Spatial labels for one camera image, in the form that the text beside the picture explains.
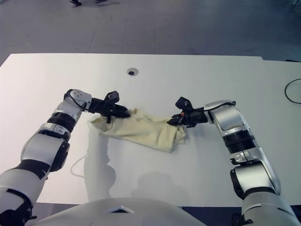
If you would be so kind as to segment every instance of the beige cloth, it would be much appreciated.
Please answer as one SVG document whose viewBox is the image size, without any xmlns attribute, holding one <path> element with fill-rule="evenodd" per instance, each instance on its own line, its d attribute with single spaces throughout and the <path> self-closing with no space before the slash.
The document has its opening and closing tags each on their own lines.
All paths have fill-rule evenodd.
<svg viewBox="0 0 301 226">
<path fill-rule="evenodd" d="M 137 108 L 129 110 L 129 113 L 129 118 L 112 117 L 110 124 L 102 116 L 92 121 L 92 124 L 101 135 L 121 138 L 164 152 L 171 152 L 173 145 L 184 144 L 186 134 L 183 126 L 167 124 L 170 118 L 153 117 Z"/>
</svg>

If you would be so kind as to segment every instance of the gray floor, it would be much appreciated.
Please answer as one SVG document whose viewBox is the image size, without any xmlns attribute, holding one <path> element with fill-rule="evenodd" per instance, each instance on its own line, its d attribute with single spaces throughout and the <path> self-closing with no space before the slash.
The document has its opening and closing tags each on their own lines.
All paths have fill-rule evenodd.
<svg viewBox="0 0 301 226">
<path fill-rule="evenodd" d="M 286 0 L 0 0 L 10 53 L 262 56 L 301 61 L 301 4 Z"/>
</svg>

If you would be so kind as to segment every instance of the cable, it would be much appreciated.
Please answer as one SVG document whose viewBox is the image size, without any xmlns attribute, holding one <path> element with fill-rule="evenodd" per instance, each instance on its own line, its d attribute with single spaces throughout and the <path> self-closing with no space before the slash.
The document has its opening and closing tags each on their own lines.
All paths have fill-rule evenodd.
<svg viewBox="0 0 301 226">
<path fill-rule="evenodd" d="M 70 93 L 68 93 L 68 97 L 73 100 L 73 102 L 83 111 L 89 111 L 88 109 L 84 108 L 83 106 L 81 106 L 79 103 L 76 102 L 76 100 L 70 95 Z"/>
<path fill-rule="evenodd" d="M 213 110 L 215 110 L 215 109 L 217 109 L 219 107 L 225 106 L 225 105 L 235 106 L 236 102 L 235 101 L 233 101 L 233 102 L 225 102 L 225 103 L 222 103 L 221 105 L 218 105 L 218 106 L 210 108 L 210 109 L 206 109 L 206 110 L 197 110 L 197 109 L 194 109 L 194 111 L 196 111 L 196 112 L 209 112 L 209 111 L 213 111 Z"/>
<path fill-rule="evenodd" d="M 284 94 L 285 94 L 285 97 L 286 97 L 289 101 L 291 101 L 291 102 L 293 102 L 293 103 L 295 103 L 295 104 L 301 105 L 301 102 L 293 101 L 291 98 L 289 98 L 289 97 L 287 96 L 287 93 L 286 93 L 287 87 L 288 87 L 290 84 L 292 84 L 294 81 L 298 81 L 298 80 L 301 80 L 301 79 L 295 79 L 295 80 L 289 82 L 289 83 L 286 85 L 285 89 L 284 89 Z"/>
<path fill-rule="evenodd" d="M 72 175 L 74 175 L 74 176 L 76 176 L 76 177 L 80 177 L 80 178 L 85 178 L 84 176 L 79 175 L 79 174 L 76 174 L 76 173 L 73 172 L 74 166 L 75 166 L 77 163 L 79 163 L 79 161 L 82 160 L 82 159 L 85 158 L 85 157 L 87 157 L 87 154 L 85 154 L 84 156 L 82 156 L 80 159 L 77 159 L 77 160 L 75 161 L 75 163 L 73 163 L 73 165 L 72 165 L 71 168 L 70 168 L 70 173 L 71 173 Z"/>
</svg>

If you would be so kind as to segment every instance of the white table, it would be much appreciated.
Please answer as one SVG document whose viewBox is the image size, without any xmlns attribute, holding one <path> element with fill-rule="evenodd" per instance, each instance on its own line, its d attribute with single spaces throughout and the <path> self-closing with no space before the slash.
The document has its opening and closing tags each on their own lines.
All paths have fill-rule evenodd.
<svg viewBox="0 0 301 226">
<path fill-rule="evenodd" d="M 127 75 L 131 67 L 139 70 L 137 76 Z M 195 107 L 232 99 L 278 173 L 282 194 L 290 204 L 301 204 L 301 108 L 283 93 L 300 75 L 301 64 L 260 57 L 13 54 L 0 68 L 0 173 L 19 164 L 27 139 L 71 88 L 100 99 L 117 90 L 119 104 L 162 117 L 180 112 L 174 106 L 180 96 Z M 300 89 L 295 92 L 301 97 Z M 215 126 L 189 129 L 185 145 L 164 153 L 98 136 L 88 123 L 93 117 L 82 114 L 66 164 L 50 174 L 39 202 L 142 196 L 178 206 L 241 204 L 232 188 L 229 153 Z"/>
</svg>

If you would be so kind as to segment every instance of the robotic arm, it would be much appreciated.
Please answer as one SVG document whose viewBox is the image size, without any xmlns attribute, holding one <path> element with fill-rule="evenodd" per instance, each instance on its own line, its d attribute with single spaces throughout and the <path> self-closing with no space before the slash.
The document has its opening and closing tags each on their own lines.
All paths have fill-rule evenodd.
<svg viewBox="0 0 301 226">
<path fill-rule="evenodd" d="M 50 172 L 58 171 L 65 163 L 71 132 L 82 111 L 107 117 L 129 117 L 127 108 L 116 105 L 118 92 L 109 93 L 104 100 L 88 93 L 70 89 L 47 123 L 24 145 L 21 163 L 0 175 L 0 225 L 23 226 L 32 216 L 45 180 Z"/>
<path fill-rule="evenodd" d="M 250 127 L 235 102 L 222 100 L 194 109 L 181 97 L 176 107 L 180 114 L 172 116 L 170 125 L 195 127 L 198 123 L 215 124 L 236 166 L 230 172 L 234 191 L 243 200 L 240 225 L 300 225 L 293 210 L 280 196 L 279 178 L 257 145 Z"/>
</svg>

